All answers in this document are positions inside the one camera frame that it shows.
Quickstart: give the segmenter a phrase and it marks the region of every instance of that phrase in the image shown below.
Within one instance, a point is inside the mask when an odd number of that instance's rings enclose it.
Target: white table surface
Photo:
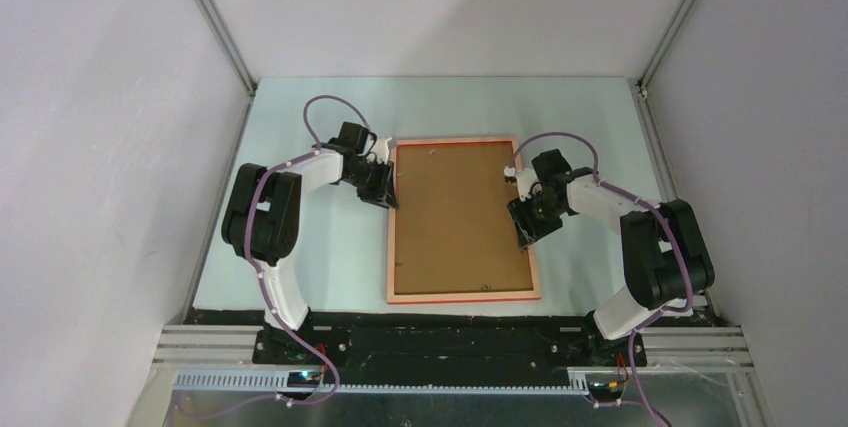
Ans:
[[[301,120],[302,109],[318,94],[351,101],[380,136],[516,135],[523,140],[551,130],[573,132],[595,145],[605,179],[645,198],[659,199],[624,78],[266,78],[259,84],[233,173],[246,162],[270,166],[308,150],[313,142]],[[322,140],[337,134],[344,120],[356,117],[330,100],[310,109],[310,121]],[[551,148],[559,148],[575,168],[591,165],[585,147],[564,138],[531,144],[522,152],[522,161],[527,165],[536,154]],[[221,209],[229,199],[229,188]],[[194,307],[263,309],[253,269],[221,239],[222,218],[219,215]],[[594,219],[578,215],[563,220],[562,229],[536,244],[542,286],[539,301],[388,305],[387,212],[359,201],[355,189],[346,184],[322,187],[303,199],[300,235],[292,255],[301,292],[313,310],[583,315],[624,285],[621,245],[618,236]]]

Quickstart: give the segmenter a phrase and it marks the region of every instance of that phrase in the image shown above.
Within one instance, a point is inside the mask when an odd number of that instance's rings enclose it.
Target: purple cable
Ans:
[[[356,112],[356,115],[359,116],[359,118],[362,120],[362,123],[365,124],[365,127],[367,127],[369,130],[371,129],[371,126],[368,124],[368,121],[365,120],[365,116],[362,115],[362,112],[360,112],[359,109],[356,108],[356,106],[354,106],[353,104],[351,104],[347,100],[342,99],[341,97],[336,97],[335,95],[326,95],[326,94],[325,95],[318,95],[318,96],[315,96],[315,97],[309,99],[306,102],[306,105],[303,106],[303,123],[306,124],[306,129],[309,131],[309,134],[312,135],[313,139],[315,139],[315,145],[317,147],[320,148],[321,140],[318,138],[318,134],[315,133],[315,130],[309,124],[309,119],[307,118],[306,114],[309,111],[309,107],[314,102],[316,102],[318,100],[322,100],[322,99],[335,100],[335,101],[338,101],[338,102],[341,102],[341,103],[347,105],[354,112]],[[310,397],[310,398],[304,399],[304,400],[295,400],[295,399],[286,397],[286,396],[279,394],[279,393],[261,394],[261,395],[257,395],[255,397],[251,397],[249,399],[246,399],[242,402],[239,402],[236,405],[228,407],[228,408],[221,410],[219,412],[215,412],[215,413],[212,413],[212,414],[206,414],[206,415],[196,415],[196,414],[190,414],[188,412],[185,412],[184,410],[182,410],[179,403],[175,400],[174,403],[173,403],[174,407],[176,408],[177,411],[179,411],[181,414],[183,414],[186,417],[189,417],[189,418],[194,419],[194,420],[214,419],[214,418],[217,418],[217,417],[227,415],[230,412],[234,412],[234,411],[244,407],[245,405],[252,404],[254,402],[258,402],[258,401],[261,401],[261,400],[269,400],[269,399],[278,399],[278,400],[285,399],[287,403],[291,403],[291,404],[314,405],[314,404],[319,404],[321,402],[324,402],[325,400],[332,397],[336,393],[336,391],[339,390],[339,387],[341,386],[341,381],[339,379],[339,370],[336,368],[336,365],[326,355],[321,353],[321,351],[319,351],[315,347],[309,345],[309,343],[306,342],[305,340],[301,339],[300,336],[298,336],[297,333],[295,333],[291,329],[291,327],[289,327],[288,324],[286,324],[286,322],[283,320],[282,316],[280,316],[280,314],[277,313],[278,310],[277,310],[276,307],[274,307],[274,303],[271,300],[270,294],[268,293],[268,287],[265,285],[264,275],[262,275],[263,274],[262,273],[262,267],[259,265],[259,263],[256,262],[256,259],[253,258],[253,255],[252,255],[253,252],[251,252],[251,249],[250,249],[251,240],[252,240],[252,236],[253,236],[253,221],[256,218],[256,208],[259,205],[259,198],[262,195],[262,190],[265,188],[265,184],[268,182],[268,179],[271,177],[271,174],[273,174],[274,172],[278,172],[280,170],[287,169],[287,168],[292,167],[294,165],[300,164],[300,163],[306,161],[307,159],[314,157],[317,152],[319,152],[319,151],[313,150],[313,151],[310,151],[309,153],[295,157],[294,159],[291,159],[287,162],[283,162],[282,164],[277,164],[277,165],[269,168],[265,172],[265,174],[262,175],[262,177],[259,179],[259,183],[256,185],[256,190],[254,190],[254,192],[253,192],[253,199],[251,200],[250,208],[247,211],[247,227],[245,228],[245,231],[244,231],[244,245],[248,246],[248,248],[245,249],[245,259],[247,260],[247,262],[251,266],[253,266],[253,269],[256,271],[256,275],[261,276],[259,278],[259,290],[262,292],[262,298],[265,300],[265,305],[268,307],[268,310],[271,312],[271,315],[274,317],[274,320],[276,320],[277,323],[280,324],[280,327],[282,327],[282,329],[289,335],[289,337],[294,339],[295,342],[297,342],[298,344],[303,346],[306,350],[308,350],[313,355],[315,355],[316,357],[321,359],[324,362],[324,364],[327,365],[327,367],[333,373],[333,387],[330,389],[330,391],[327,393],[327,395],[325,395],[323,397],[319,397],[317,399],[312,399]]]
[[[312,138],[315,139],[315,145],[317,147],[321,147],[321,140],[318,138],[318,134],[316,134],[315,130],[312,128],[312,125],[309,124],[309,118],[306,116],[306,113],[309,111],[309,107],[313,103],[315,103],[319,100],[324,100],[324,99],[335,100],[336,102],[341,102],[341,103],[345,104],[346,106],[350,107],[354,112],[356,112],[356,115],[359,116],[359,119],[362,120],[362,123],[365,124],[365,127],[368,130],[371,130],[371,126],[368,125],[368,121],[365,120],[365,116],[362,115],[362,112],[360,112],[359,109],[357,109],[355,105],[351,104],[350,102],[348,102],[347,100],[345,100],[341,97],[336,97],[335,95],[329,95],[329,94],[316,95],[315,97],[312,97],[311,99],[307,100],[306,105],[303,106],[303,123],[306,124],[306,130],[308,130],[309,134],[312,136]]]
[[[283,170],[285,168],[299,164],[299,163],[301,163],[301,162],[303,162],[306,159],[309,159],[311,157],[314,157],[315,152],[318,152],[318,151],[317,150],[311,151],[308,154],[303,154],[299,157],[295,157],[294,159],[292,159],[288,162],[283,162],[282,164],[277,164],[277,165],[269,168],[265,172],[265,174],[262,175],[262,177],[259,179],[259,183],[256,185],[256,190],[253,192],[253,200],[250,202],[250,209],[247,211],[247,228],[245,228],[245,231],[244,231],[244,245],[247,246],[247,248],[244,249],[244,257],[250,263],[250,265],[253,266],[253,269],[256,271],[257,275],[262,274],[262,267],[253,258],[253,255],[252,255],[252,252],[251,252],[251,249],[250,249],[250,245],[251,245],[251,239],[253,237],[253,221],[254,221],[254,218],[256,217],[256,207],[259,205],[259,198],[262,196],[262,189],[265,188],[265,184],[268,182],[268,179],[271,177],[271,174],[273,174],[274,172],[277,172],[279,170]],[[309,398],[309,399],[305,399],[305,400],[294,400],[294,399],[288,399],[287,398],[286,401],[291,402],[292,404],[313,405],[313,404],[319,404],[319,403],[324,402],[325,400],[329,399],[330,397],[333,396],[333,394],[336,393],[337,390],[339,390],[339,387],[341,386],[341,383],[339,381],[339,371],[336,368],[336,365],[333,364],[333,362],[329,358],[327,358],[326,355],[322,354],[321,351],[319,351],[315,347],[309,345],[309,343],[306,342],[305,340],[301,339],[300,336],[298,336],[297,333],[295,333],[295,331],[293,331],[291,329],[291,327],[289,327],[288,324],[286,324],[286,322],[283,320],[282,316],[277,311],[277,308],[274,306],[274,303],[271,300],[271,296],[268,293],[268,287],[265,285],[265,280],[262,279],[262,278],[259,279],[259,289],[262,291],[262,297],[265,299],[266,307],[271,312],[271,315],[274,317],[274,320],[276,320],[277,323],[280,324],[280,327],[289,335],[289,337],[294,339],[295,342],[297,342],[298,344],[303,346],[303,348],[305,348],[306,350],[311,352],[313,355],[315,355],[316,357],[321,359],[327,365],[327,367],[330,369],[330,371],[333,373],[333,387],[330,389],[330,391],[327,393],[327,395],[325,395],[323,397],[319,397],[317,399]]]
[[[671,227],[668,225],[668,220],[666,220],[666,218],[662,216],[659,210],[657,210],[653,205],[651,205],[650,202],[642,200],[640,197],[632,194],[631,192],[628,192],[625,189],[622,189],[621,187],[618,187],[617,185],[610,184],[609,182],[601,180],[601,176],[598,171],[598,151],[595,150],[595,147],[592,145],[591,142],[584,139],[583,137],[580,137],[579,135],[571,134],[568,132],[547,132],[544,134],[534,135],[533,137],[530,137],[518,146],[512,156],[510,166],[515,166],[515,159],[518,158],[518,154],[521,152],[522,149],[524,149],[524,147],[527,146],[527,144],[543,137],[567,137],[569,139],[577,140],[586,147],[588,147],[589,150],[592,152],[592,180],[595,182],[595,184],[609,190],[610,192],[618,194],[626,198],[627,200],[630,200],[631,202],[639,205],[640,207],[647,209],[657,219],[657,222],[659,222],[660,227],[663,229],[663,233],[665,233],[668,242],[671,244],[671,250],[674,253],[674,258],[677,261],[677,266],[680,268],[680,276],[683,278],[683,285],[686,290],[686,304],[683,307],[663,307],[662,310],[672,312],[686,312],[691,309],[694,297],[694,292],[692,291],[692,279],[689,277],[689,269],[686,268],[686,261],[683,259],[683,252],[680,249],[680,245],[677,243],[677,239],[674,237],[674,233],[671,231]],[[655,424],[659,425],[660,421],[663,421],[666,423],[666,425],[671,426],[671,423],[668,421],[668,419],[659,411],[651,407],[651,404],[648,402],[648,396],[645,394],[645,390],[642,388],[642,382],[639,380],[639,374],[636,372],[636,355],[634,353],[636,334],[638,333],[638,331],[651,325],[657,319],[662,317],[662,310],[654,312],[650,317],[648,317],[644,322],[636,326],[630,332],[630,337],[627,343],[627,350],[628,356],[630,358],[630,370],[631,372],[633,372],[633,380],[636,382],[636,388],[639,391],[639,397],[642,399],[642,404],[639,404],[638,402],[634,402],[634,404],[642,405],[645,410],[648,411],[648,414],[650,414],[651,419],[654,421]]]
[[[598,402],[594,397],[592,397],[591,394],[589,394],[588,396],[583,397],[583,398],[586,399],[587,402],[589,402],[593,405],[598,404],[599,407],[621,407],[622,405],[635,405],[637,407],[644,407],[644,405],[640,404],[639,402],[634,402],[632,400],[622,400],[621,403],[618,403],[618,402]],[[657,416],[660,419],[662,419],[663,422],[665,422],[665,425],[667,427],[671,427],[671,421],[668,420],[668,417],[664,416],[662,414],[662,412],[660,412],[657,409],[653,409],[653,411],[654,411],[655,414],[657,414]]]

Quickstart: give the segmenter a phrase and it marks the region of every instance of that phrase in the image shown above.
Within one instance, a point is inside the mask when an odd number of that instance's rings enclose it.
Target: purple wire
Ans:
[[[299,157],[295,157],[294,159],[289,161],[290,163],[283,162],[282,164],[277,164],[269,168],[265,172],[265,174],[263,174],[262,177],[259,179],[259,184],[257,184],[256,190],[253,192],[253,200],[250,202],[250,209],[247,211],[247,227],[244,231],[244,245],[247,246],[247,248],[244,249],[244,257],[250,263],[250,265],[253,266],[253,269],[256,271],[257,275],[262,273],[262,267],[260,267],[259,263],[257,263],[256,260],[253,258],[250,246],[252,245],[251,239],[253,237],[253,221],[256,217],[256,207],[259,205],[259,198],[262,196],[262,189],[265,188],[265,184],[268,182],[268,179],[271,177],[271,174],[279,170],[283,170],[285,168],[299,164],[309,158],[312,158],[315,156],[315,152],[318,151],[314,150],[308,154],[303,154]],[[283,320],[283,317],[277,311],[277,308],[274,307],[274,303],[271,300],[271,295],[268,293],[268,287],[265,285],[264,279],[259,279],[259,289],[262,291],[262,297],[265,299],[265,305],[268,307],[268,310],[271,312],[271,315],[274,317],[274,320],[276,320],[277,323],[280,324],[280,327],[289,335],[289,337],[294,339],[295,342],[297,342],[298,344],[303,346],[303,348],[305,348],[313,355],[321,359],[333,373],[333,387],[330,389],[327,395],[319,397],[317,399],[308,398],[305,400],[294,400],[287,398],[286,400],[293,404],[313,405],[319,404],[329,399],[333,396],[333,394],[336,393],[337,390],[339,390],[339,387],[341,386],[341,383],[339,381],[339,371],[336,368],[336,365],[333,364],[333,362],[329,358],[327,358],[326,355],[322,354],[321,351],[309,345],[309,343],[305,340],[301,339],[300,336],[298,336],[297,333],[292,330],[291,327],[288,326],[288,324],[286,324],[286,322]]]
[[[668,243],[671,244],[671,250],[674,253],[674,258],[677,260],[677,266],[680,267],[680,276],[683,278],[683,287],[686,290],[686,304],[683,307],[663,307],[663,310],[672,311],[672,312],[686,312],[692,308],[693,297],[695,293],[692,291],[692,280],[689,278],[689,269],[686,268],[686,261],[683,260],[683,251],[680,249],[680,244],[677,243],[677,239],[674,237],[674,233],[671,231],[671,226],[668,225],[668,220],[660,214],[660,212],[651,205],[650,202],[646,200],[642,200],[636,195],[618,187],[617,185],[610,184],[609,182],[600,181],[598,185],[609,190],[610,192],[614,192],[627,200],[638,204],[641,207],[647,209],[651,214],[656,217],[657,222],[659,222],[660,227],[662,227],[663,232],[665,233],[666,238],[668,239]]]
[[[589,394],[589,395],[587,395],[586,397],[583,397],[583,398],[584,398],[584,399],[586,399],[586,401],[587,401],[587,402],[589,402],[590,404],[593,404],[593,405],[594,405],[594,404],[598,404],[598,406],[599,406],[599,407],[620,407],[620,406],[622,406],[622,405],[635,405],[635,406],[637,406],[637,407],[644,407],[644,405],[640,404],[639,402],[634,402],[634,401],[632,401],[632,400],[622,400],[622,401],[621,401],[621,403],[617,403],[617,402],[598,402],[598,401],[597,401],[597,399],[595,399],[595,398],[592,396],[592,394]],[[662,419],[662,421],[663,421],[663,422],[665,422],[665,425],[666,425],[666,426],[671,427],[671,421],[670,421],[670,420],[668,420],[668,417],[666,417],[665,415],[663,415],[663,414],[662,414],[662,412],[660,412],[660,411],[659,411],[659,410],[657,410],[657,409],[653,409],[653,411],[654,411],[654,413],[655,413],[655,414],[657,414],[657,416],[658,416],[660,419]]]
[[[683,307],[668,306],[668,307],[663,307],[662,310],[667,310],[667,311],[672,311],[672,312],[686,312],[689,309],[691,309],[692,304],[693,304],[693,297],[694,297],[694,292],[692,291],[692,279],[689,277],[689,269],[686,268],[686,261],[683,259],[683,252],[680,249],[680,244],[677,243],[677,239],[674,237],[674,233],[671,231],[671,227],[668,225],[668,220],[666,220],[666,218],[662,216],[662,214],[659,212],[659,210],[657,210],[653,205],[651,205],[650,202],[642,200],[640,197],[636,196],[635,194],[633,194],[633,193],[631,193],[631,192],[629,192],[629,191],[627,191],[627,190],[625,190],[621,187],[618,187],[617,185],[614,185],[614,184],[611,184],[609,182],[605,182],[605,181],[601,180],[600,173],[598,171],[598,164],[599,164],[598,151],[595,150],[595,147],[592,145],[591,142],[584,139],[583,137],[580,137],[579,135],[571,134],[569,132],[546,132],[546,133],[543,133],[543,134],[534,135],[533,137],[530,137],[529,139],[525,140],[524,142],[521,143],[521,145],[518,146],[518,148],[515,150],[515,153],[512,156],[512,159],[510,161],[510,166],[512,166],[512,167],[515,166],[515,159],[518,158],[518,154],[521,152],[522,149],[524,149],[524,147],[527,146],[527,144],[529,144],[530,142],[533,142],[534,140],[541,139],[543,137],[567,137],[569,139],[577,140],[577,141],[581,142],[583,145],[585,145],[586,147],[588,147],[589,150],[592,152],[592,180],[597,185],[599,185],[600,187],[603,187],[603,188],[609,190],[610,192],[618,194],[618,195],[626,198],[627,200],[630,200],[631,202],[634,202],[634,203],[638,204],[639,206],[647,209],[657,219],[657,222],[659,222],[660,227],[663,229],[663,233],[665,233],[665,236],[668,239],[668,242],[671,244],[671,250],[674,253],[674,258],[677,261],[677,266],[678,266],[678,268],[680,268],[680,276],[683,278],[683,285],[684,285],[684,288],[686,290],[686,304]],[[666,423],[666,425],[671,426],[671,422],[669,422],[668,419],[663,414],[661,414],[659,411],[657,411],[656,409],[651,407],[651,404],[648,402],[648,396],[645,394],[645,390],[642,388],[642,382],[639,380],[639,374],[636,371],[636,354],[634,353],[634,344],[635,344],[635,341],[636,341],[637,332],[644,329],[645,327],[651,325],[657,319],[662,317],[662,310],[658,310],[658,311],[654,312],[650,317],[648,317],[644,322],[642,322],[641,324],[636,326],[630,332],[630,337],[629,337],[628,343],[627,343],[627,350],[628,350],[628,356],[630,358],[630,370],[633,373],[633,380],[636,382],[636,388],[639,391],[639,397],[642,399],[641,404],[639,404],[638,402],[633,402],[633,403],[636,404],[636,405],[642,405],[642,407],[644,407],[645,410],[648,411],[648,414],[650,414],[651,419],[654,421],[655,424],[659,424],[660,421],[662,420],[663,422]]]
[[[515,167],[515,159],[518,158],[518,154],[521,153],[521,151],[524,149],[524,147],[527,146],[527,144],[529,144],[530,142],[533,142],[534,140],[539,140],[543,137],[568,137],[569,139],[574,139],[574,140],[582,142],[583,145],[588,147],[589,150],[592,152],[592,179],[594,179],[596,183],[600,181],[600,177],[599,177],[599,174],[598,174],[598,162],[599,162],[598,151],[595,150],[595,146],[592,145],[591,142],[584,139],[583,137],[580,137],[577,134],[571,134],[571,133],[568,133],[568,132],[545,132],[544,134],[534,135],[533,137],[530,137],[529,139],[522,142],[521,145],[519,145],[517,149],[515,149],[515,153],[512,154],[512,159],[510,159],[510,161],[509,161],[509,166]]]
[[[309,131],[309,134],[312,135],[313,139],[315,139],[315,145],[317,147],[321,146],[321,140],[318,138],[318,134],[315,133],[315,130],[309,124],[309,119],[308,119],[306,114],[309,111],[309,107],[314,102],[322,100],[322,99],[335,100],[335,101],[338,101],[338,102],[341,102],[341,103],[347,105],[348,107],[350,107],[356,113],[356,115],[359,116],[359,118],[362,120],[362,123],[365,124],[365,127],[367,127],[369,130],[371,129],[371,126],[368,124],[368,121],[365,120],[365,116],[362,115],[362,112],[360,112],[359,109],[356,108],[356,106],[354,106],[353,104],[351,104],[347,100],[342,99],[341,97],[336,97],[335,95],[326,95],[326,94],[325,95],[318,95],[318,96],[315,96],[315,97],[309,99],[306,102],[306,105],[303,106],[303,123],[306,124],[306,129]],[[265,188],[265,184],[268,183],[268,179],[271,177],[271,174],[278,172],[280,170],[290,168],[290,167],[295,166],[297,164],[300,164],[300,163],[306,161],[307,159],[314,157],[316,155],[316,153],[318,153],[318,152],[319,152],[318,150],[312,150],[312,151],[310,151],[306,154],[295,157],[294,159],[291,159],[287,162],[283,162],[282,164],[277,164],[273,167],[270,167],[265,172],[265,174],[262,175],[262,177],[259,179],[259,183],[256,185],[256,189],[253,192],[253,199],[250,202],[250,208],[247,211],[247,226],[245,227],[245,230],[244,230],[244,245],[247,246],[247,248],[244,251],[244,253],[245,253],[244,257],[247,260],[247,262],[251,266],[253,266],[253,269],[256,271],[257,276],[262,274],[262,267],[259,265],[258,262],[256,262],[256,259],[253,258],[253,252],[251,251],[251,241],[252,241],[252,238],[253,238],[253,222],[256,218],[256,208],[259,205],[259,198],[262,196],[262,190]],[[314,405],[314,404],[319,404],[319,403],[324,402],[325,400],[329,399],[339,390],[339,387],[341,387],[341,381],[340,381],[340,378],[339,378],[339,370],[336,368],[336,365],[326,355],[321,353],[321,351],[319,351],[315,347],[309,345],[308,342],[306,342],[305,340],[300,338],[300,336],[297,335],[297,333],[294,330],[292,330],[291,327],[288,326],[288,324],[286,324],[285,320],[283,320],[282,316],[278,313],[278,309],[276,307],[274,307],[274,303],[271,300],[271,295],[268,293],[268,287],[265,285],[264,275],[262,277],[260,277],[260,279],[259,279],[259,290],[262,292],[262,298],[265,300],[265,305],[268,307],[268,310],[271,312],[271,315],[274,317],[274,320],[276,320],[277,323],[280,324],[280,327],[282,327],[282,329],[286,332],[286,334],[288,334],[289,337],[294,339],[295,342],[297,342],[298,344],[303,346],[307,351],[311,352],[313,355],[315,355],[316,357],[321,359],[324,362],[324,364],[327,365],[327,368],[329,368],[330,371],[333,373],[333,387],[330,389],[329,392],[327,392],[327,395],[325,395],[323,397],[319,397],[317,399],[312,399],[310,397],[310,398],[304,399],[304,400],[295,400],[295,399],[292,399],[290,397],[286,397],[285,395],[282,395],[280,393],[257,395],[255,397],[251,397],[251,398],[246,399],[242,402],[239,402],[238,404],[235,404],[231,407],[227,407],[226,409],[221,410],[219,412],[215,412],[215,413],[212,413],[212,414],[205,414],[205,415],[196,415],[196,414],[190,414],[188,412],[185,412],[184,410],[182,410],[179,403],[174,401],[174,407],[184,416],[189,417],[189,418],[194,419],[194,420],[214,419],[214,418],[217,418],[217,417],[227,415],[231,412],[234,412],[234,411],[244,407],[245,405],[252,404],[254,402],[258,402],[258,401],[261,401],[261,400],[268,400],[268,399],[285,400],[287,403],[291,403],[291,404]]]
[[[312,125],[309,123],[309,118],[306,116],[306,113],[309,111],[309,107],[313,103],[315,103],[319,100],[324,100],[324,99],[335,100],[336,102],[341,102],[341,103],[345,104],[346,106],[350,107],[354,112],[356,112],[356,115],[359,116],[359,119],[362,120],[362,123],[365,124],[365,127],[368,130],[371,130],[371,126],[368,125],[368,121],[365,120],[365,116],[362,115],[362,112],[360,112],[359,109],[357,109],[355,105],[351,104],[350,102],[348,102],[347,100],[345,100],[341,97],[336,97],[335,95],[329,95],[329,94],[316,95],[315,97],[312,97],[311,99],[307,100],[306,105],[303,106],[303,123],[306,124],[306,130],[308,130],[309,134],[312,135],[312,138],[315,139],[315,145],[316,146],[318,146],[318,147],[321,146],[321,140],[318,138],[318,134],[315,133],[315,130],[312,128]]]

